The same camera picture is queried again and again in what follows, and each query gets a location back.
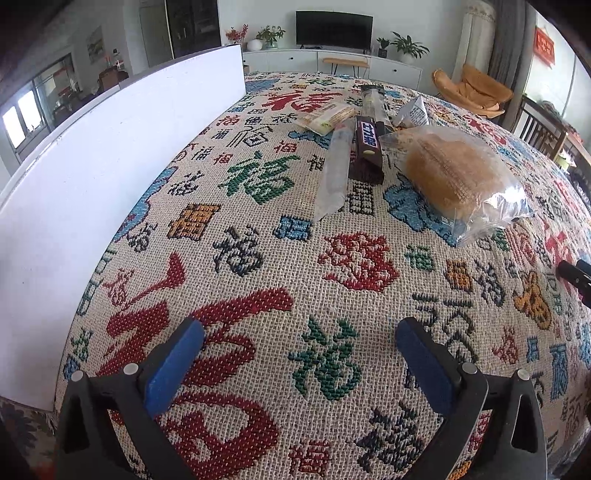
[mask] gray curtain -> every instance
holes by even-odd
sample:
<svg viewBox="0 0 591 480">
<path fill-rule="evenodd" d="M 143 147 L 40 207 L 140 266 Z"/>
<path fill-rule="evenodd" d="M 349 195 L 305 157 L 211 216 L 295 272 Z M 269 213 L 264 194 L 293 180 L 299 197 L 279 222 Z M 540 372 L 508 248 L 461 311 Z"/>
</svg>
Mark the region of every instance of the gray curtain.
<svg viewBox="0 0 591 480">
<path fill-rule="evenodd" d="M 487 1 L 496 10 L 495 42 L 488 75 L 513 90 L 523 51 L 527 6 L 525 0 Z"/>
</svg>

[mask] bread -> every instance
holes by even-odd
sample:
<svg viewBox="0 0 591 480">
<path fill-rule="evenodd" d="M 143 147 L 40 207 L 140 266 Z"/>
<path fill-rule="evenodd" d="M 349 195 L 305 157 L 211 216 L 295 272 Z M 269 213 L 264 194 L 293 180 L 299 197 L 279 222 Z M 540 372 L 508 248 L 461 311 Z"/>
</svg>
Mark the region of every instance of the bread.
<svg viewBox="0 0 591 480">
<path fill-rule="evenodd" d="M 482 202 L 504 192 L 492 150 L 463 141 L 446 141 L 435 134 L 415 137 L 405 174 L 439 212 L 467 222 Z"/>
</svg>

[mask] green plant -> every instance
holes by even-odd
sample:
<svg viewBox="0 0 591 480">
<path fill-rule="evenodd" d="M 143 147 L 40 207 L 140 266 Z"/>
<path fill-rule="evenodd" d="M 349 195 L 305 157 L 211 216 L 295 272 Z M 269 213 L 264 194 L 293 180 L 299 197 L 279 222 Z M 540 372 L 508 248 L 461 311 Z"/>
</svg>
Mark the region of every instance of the green plant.
<svg viewBox="0 0 591 480">
<path fill-rule="evenodd" d="M 412 55 L 416 59 L 422 59 L 423 55 L 429 52 L 429 49 L 421 42 L 413 42 L 413 39 L 410 38 L 410 35 L 407 35 L 407 37 L 404 38 L 396 32 L 392 33 L 396 35 L 392 45 L 395 45 L 398 51 Z"/>
<path fill-rule="evenodd" d="M 267 25 L 258 34 L 256 34 L 257 40 L 263 40 L 266 43 L 275 43 L 279 38 L 283 38 L 285 30 L 281 27 Z"/>
<path fill-rule="evenodd" d="M 388 48 L 388 46 L 391 45 L 390 41 L 386 40 L 383 37 L 379 37 L 378 42 L 379 42 L 379 46 L 382 47 L 383 50 L 386 50 L 386 48 Z"/>
</svg>

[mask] dark glass cabinet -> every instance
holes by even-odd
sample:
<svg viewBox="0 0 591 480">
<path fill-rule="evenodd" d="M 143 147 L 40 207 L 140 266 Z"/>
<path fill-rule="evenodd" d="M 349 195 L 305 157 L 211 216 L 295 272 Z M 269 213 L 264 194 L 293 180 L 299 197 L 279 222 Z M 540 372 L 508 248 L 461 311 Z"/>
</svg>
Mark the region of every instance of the dark glass cabinet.
<svg viewBox="0 0 591 480">
<path fill-rule="evenodd" d="M 220 47 L 217 0 L 166 0 L 174 58 Z"/>
</svg>

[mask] silver screw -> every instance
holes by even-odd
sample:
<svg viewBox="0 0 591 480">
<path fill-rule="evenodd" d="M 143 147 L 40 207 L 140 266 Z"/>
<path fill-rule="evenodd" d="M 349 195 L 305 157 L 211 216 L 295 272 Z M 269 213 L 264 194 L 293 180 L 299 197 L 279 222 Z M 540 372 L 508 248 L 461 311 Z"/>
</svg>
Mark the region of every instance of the silver screw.
<svg viewBox="0 0 591 480">
<path fill-rule="evenodd" d="M 136 374 L 139 370 L 138 364 L 127 364 L 123 367 L 123 373 L 125 375 Z"/>
<path fill-rule="evenodd" d="M 528 381 L 530 379 L 530 373 L 527 370 L 523 370 L 522 368 L 517 371 L 517 376 L 524 381 Z"/>
<path fill-rule="evenodd" d="M 82 373 L 82 370 L 76 370 L 74 373 L 72 373 L 70 379 L 73 382 L 79 382 L 80 380 L 82 380 L 82 377 L 84 377 L 84 373 Z"/>
<path fill-rule="evenodd" d="M 470 362 L 462 363 L 462 370 L 464 370 L 464 372 L 466 372 L 468 375 L 474 375 L 476 372 L 478 372 L 476 365 L 471 364 Z"/>
</svg>

